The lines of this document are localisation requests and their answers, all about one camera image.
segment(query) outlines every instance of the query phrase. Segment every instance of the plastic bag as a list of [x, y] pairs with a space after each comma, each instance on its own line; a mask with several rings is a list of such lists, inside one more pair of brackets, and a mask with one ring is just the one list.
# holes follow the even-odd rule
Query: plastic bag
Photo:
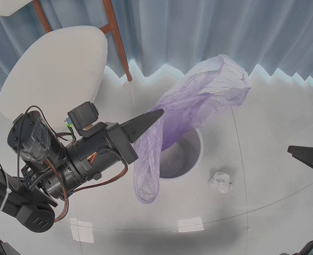
[[134, 188], [141, 203], [152, 203], [158, 196], [161, 151], [230, 106], [241, 105], [249, 90], [245, 70], [218, 55], [194, 66], [160, 98], [151, 111], [163, 109], [163, 116], [134, 147], [139, 156], [134, 162]]

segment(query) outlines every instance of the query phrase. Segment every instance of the chair seat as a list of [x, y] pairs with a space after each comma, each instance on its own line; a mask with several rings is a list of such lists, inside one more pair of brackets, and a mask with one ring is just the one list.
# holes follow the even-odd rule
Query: chair seat
[[91, 26], [58, 29], [39, 38], [18, 60], [0, 93], [0, 112], [10, 120], [39, 106], [52, 127], [67, 112], [94, 101], [107, 61], [108, 43]]

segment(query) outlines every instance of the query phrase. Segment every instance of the blue curtain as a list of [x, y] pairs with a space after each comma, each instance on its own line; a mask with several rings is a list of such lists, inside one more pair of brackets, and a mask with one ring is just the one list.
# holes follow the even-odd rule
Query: blue curtain
[[[40, 0], [53, 30], [108, 23], [102, 0]], [[112, 0], [128, 61], [145, 76], [163, 64], [186, 73], [220, 53], [250, 74], [256, 64], [313, 78], [313, 0]], [[32, 4], [0, 17], [0, 90], [44, 29]], [[107, 65], [124, 71], [112, 34]]]

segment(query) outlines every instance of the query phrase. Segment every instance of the brown wooden frame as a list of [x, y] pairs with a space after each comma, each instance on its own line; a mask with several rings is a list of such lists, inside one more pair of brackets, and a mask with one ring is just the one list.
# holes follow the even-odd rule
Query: brown wooden frame
[[[117, 50], [119, 52], [119, 56], [120, 56], [120, 60], [121, 60], [123, 69], [124, 69], [125, 74], [127, 76], [127, 80], [131, 81], [132, 75], [129, 72], [128, 61], [127, 61], [125, 49], [123, 48], [123, 43], [122, 43], [119, 27], [118, 27], [117, 22], [116, 22], [116, 17], [115, 17], [113, 5], [112, 5], [112, 0], [102, 0], [102, 1], [103, 1], [104, 8], [106, 10], [107, 16], [108, 16], [109, 23], [104, 25], [102, 28], [100, 28], [100, 30], [104, 34], [107, 34], [111, 31], [113, 32], [116, 47], [117, 47]], [[46, 33], [51, 32], [52, 29], [51, 29], [51, 27], [48, 23], [48, 20], [44, 14], [44, 11], [42, 9], [40, 1], [34, 0], [34, 1], [32, 1], [32, 3], [34, 5], [34, 8], [36, 10], [36, 13], [37, 13], [40, 21], [44, 27], [44, 30], [46, 31]]]

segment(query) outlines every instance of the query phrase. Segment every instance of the white tile floor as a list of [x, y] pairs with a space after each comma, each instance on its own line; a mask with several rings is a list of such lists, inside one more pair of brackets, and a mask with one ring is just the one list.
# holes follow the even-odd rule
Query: white tile floor
[[[201, 130], [201, 164], [184, 179], [161, 182], [154, 203], [137, 201], [131, 166], [121, 180], [73, 195], [68, 216], [46, 233], [31, 233], [0, 213], [0, 238], [23, 255], [34, 247], [38, 255], [298, 252], [313, 240], [313, 170], [287, 147], [313, 147], [313, 81], [255, 70], [244, 104]], [[110, 72], [103, 77], [95, 100], [101, 120], [123, 122], [146, 112], [178, 80], [164, 71], [146, 84], [134, 65], [131, 71], [125, 87]], [[6, 145], [10, 125], [0, 114], [0, 160], [14, 175], [16, 156]], [[121, 170], [114, 165], [102, 180]], [[226, 194], [207, 184], [218, 170], [232, 176]], [[73, 239], [74, 219], [81, 242]]]

